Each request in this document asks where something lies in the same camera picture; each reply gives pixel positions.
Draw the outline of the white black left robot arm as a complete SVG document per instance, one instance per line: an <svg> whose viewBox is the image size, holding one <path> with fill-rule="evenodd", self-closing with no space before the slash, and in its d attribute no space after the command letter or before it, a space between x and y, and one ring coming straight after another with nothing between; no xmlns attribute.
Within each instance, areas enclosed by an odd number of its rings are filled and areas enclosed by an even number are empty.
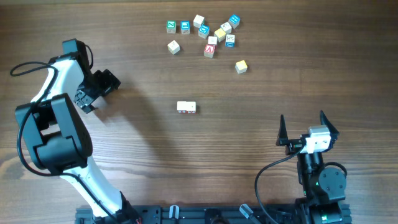
<svg viewBox="0 0 398 224"><path fill-rule="evenodd" d="M76 223L141 223L142 217L113 187L92 157L93 144L77 108L92 103L121 84L109 70L92 72L93 53L77 39L63 42L63 54L47 63L32 62L32 71L48 76L30 103L15 110L19 125L17 153L22 165L42 177L61 177L87 201L91 216L77 211Z"/></svg>

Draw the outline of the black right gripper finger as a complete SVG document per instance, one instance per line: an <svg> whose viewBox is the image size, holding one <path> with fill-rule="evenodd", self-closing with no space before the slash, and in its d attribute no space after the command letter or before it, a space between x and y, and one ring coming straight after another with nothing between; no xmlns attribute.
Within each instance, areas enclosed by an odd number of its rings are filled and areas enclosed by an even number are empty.
<svg viewBox="0 0 398 224"><path fill-rule="evenodd" d="M288 145L288 143L289 143L289 138L288 138L288 134L287 134L287 130L286 130L285 118L284 118L284 115L281 115L276 145L277 146L286 146L286 145Z"/></svg>
<svg viewBox="0 0 398 224"><path fill-rule="evenodd" d="M321 125L325 125L329 129L331 137L338 137L340 135L340 132L332 125L323 110L320 111L320 122Z"/></svg>

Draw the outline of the white red-striped wooden block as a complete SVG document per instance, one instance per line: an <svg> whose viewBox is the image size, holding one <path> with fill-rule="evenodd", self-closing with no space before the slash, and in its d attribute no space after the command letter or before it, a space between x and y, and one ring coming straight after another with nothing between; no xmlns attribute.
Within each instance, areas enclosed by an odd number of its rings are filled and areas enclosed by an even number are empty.
<svg viewBox="0 0 398 224"><path fill-rule="evenodd" d="M186 113L186 101L178 101L177 102L177 112L178 113Z"/></svg>

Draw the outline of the white red-check wooden block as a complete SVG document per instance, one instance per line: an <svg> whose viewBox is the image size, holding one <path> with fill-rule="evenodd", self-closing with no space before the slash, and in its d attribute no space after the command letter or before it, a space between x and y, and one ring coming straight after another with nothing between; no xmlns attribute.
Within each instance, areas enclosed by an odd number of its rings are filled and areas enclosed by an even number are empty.
<svg viewBox="0 0 398 224"><path fill-rule="evenodd" d="M186 112L188 114L195 114L197 112L197 104L195 101L187 101L185 103Z"/></svg>

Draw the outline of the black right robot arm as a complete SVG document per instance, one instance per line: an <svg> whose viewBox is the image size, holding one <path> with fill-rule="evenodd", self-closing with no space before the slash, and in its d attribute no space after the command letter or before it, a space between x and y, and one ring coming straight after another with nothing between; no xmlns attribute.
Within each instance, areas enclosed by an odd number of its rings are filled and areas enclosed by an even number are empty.
<svg viewBox="0 0 398 224"><path fill-rule="evenodd" d="M295 201L295 214L299 223L344 223L346 206L346 168L338 162L324 162L322 154L333 148L339 131L320 112L320 125L308 128L308 133L297 139L287 134L285 118L280 116L276 145L285 147L285 154L297 157L299 184L304 198Z"/></svg>

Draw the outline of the small white red-drawing block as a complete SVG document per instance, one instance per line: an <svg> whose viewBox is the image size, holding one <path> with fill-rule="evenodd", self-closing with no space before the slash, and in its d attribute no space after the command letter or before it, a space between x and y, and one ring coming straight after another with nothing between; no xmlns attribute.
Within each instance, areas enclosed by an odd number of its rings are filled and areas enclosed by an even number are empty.
<svg viewBox="0 0 398 224"><path fill-rule="evenodd" d="M208 37L208 44L209 45L217 45L218 43L218 38L215 36L209 36Z"/></svg>

